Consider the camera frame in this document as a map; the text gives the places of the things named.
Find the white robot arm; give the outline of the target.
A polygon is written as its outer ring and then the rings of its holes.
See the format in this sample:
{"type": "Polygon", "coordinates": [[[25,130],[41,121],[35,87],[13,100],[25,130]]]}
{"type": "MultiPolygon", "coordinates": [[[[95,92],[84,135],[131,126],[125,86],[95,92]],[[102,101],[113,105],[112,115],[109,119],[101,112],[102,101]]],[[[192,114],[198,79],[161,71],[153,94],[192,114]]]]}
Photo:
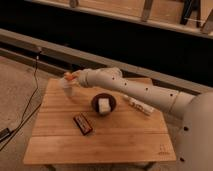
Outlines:
{"type": "Polygon", "coordinates": [[[84,69],[82,87],[101,87],[142,101],[183,119],[178,146],[178,171],[213,171],[213,92],[189,93],[130,81],[107,68],[84,69]]]}

